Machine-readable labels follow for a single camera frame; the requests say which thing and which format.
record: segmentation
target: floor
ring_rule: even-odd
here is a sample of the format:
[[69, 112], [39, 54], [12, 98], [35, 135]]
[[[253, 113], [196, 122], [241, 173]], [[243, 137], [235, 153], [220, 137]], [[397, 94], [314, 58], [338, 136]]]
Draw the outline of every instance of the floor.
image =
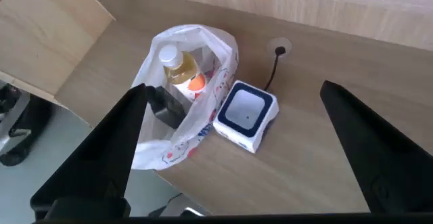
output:
[[[64, 108], [56, 107], [29, 157], [18, 166], [0, 165], [0, 224], [32, 223], [30, 197], [86, 138], [91, 129]], [[125, 198], [131, 216], [146, 216], [178, 191], [153, 171], [132, 171]]]

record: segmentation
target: blue and white device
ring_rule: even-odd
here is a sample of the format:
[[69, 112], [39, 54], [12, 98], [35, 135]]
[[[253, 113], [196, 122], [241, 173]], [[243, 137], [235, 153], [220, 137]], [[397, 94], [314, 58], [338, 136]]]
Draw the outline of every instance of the blue and white device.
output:
[[274, 95], [236, 81], [213, 125], [222, 136], [256, 153], [263, 135], [278, 112]]

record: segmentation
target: power cord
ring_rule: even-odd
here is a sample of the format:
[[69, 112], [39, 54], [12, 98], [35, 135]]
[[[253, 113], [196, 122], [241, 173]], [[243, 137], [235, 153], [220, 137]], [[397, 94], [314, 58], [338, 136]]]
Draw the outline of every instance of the power cord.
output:
[[272, 83], [273, 77], [275, 75], [275, 71], [277, 70], [277, 65], [278, 65], [278, 58], [286, 53], [286, 49], [284, 47], [277, 47], [275, 49], [275, 61], [273, 63], [273, 69], [272, 69], [272, 74], [271, 74], [271, 78], [269, 79], [269, 82], [267, 83], [266, 87], [265, 87], [265, 91], [268, 90], [269, 86]]

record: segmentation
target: juice bottle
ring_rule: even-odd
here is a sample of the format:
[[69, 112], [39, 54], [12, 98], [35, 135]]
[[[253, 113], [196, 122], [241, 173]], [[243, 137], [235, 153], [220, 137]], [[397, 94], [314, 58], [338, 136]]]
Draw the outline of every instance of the juice bottle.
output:
[[187, 99], [193, 101], [204, 90], [206, 77], [190, 53], [179, 50], [176, 45], [166, 45], [158, 57], [164, 66], [168, 82]]

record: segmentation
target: white plastic bag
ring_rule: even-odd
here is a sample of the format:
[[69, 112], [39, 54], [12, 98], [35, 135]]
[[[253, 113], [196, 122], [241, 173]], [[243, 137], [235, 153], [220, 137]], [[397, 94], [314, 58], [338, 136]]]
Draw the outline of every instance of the white plastic bag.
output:
[[236, 40], [217, 28], [181, 25], [154, 37], [132, 87], [141, 83], [163, 86], [184, 105], [185, 111], [188, 110], [187, 99], [167, 83], [157, 56], [161, 47], [169, 43], [176, 43], [180, 50], [191, 52], [210, 80], [176, 131], [159, 121], [147, 106], [133, 169], [162, 170], [187, 158], [211, 129], [213, 117], [227, 96], [239, 63]]

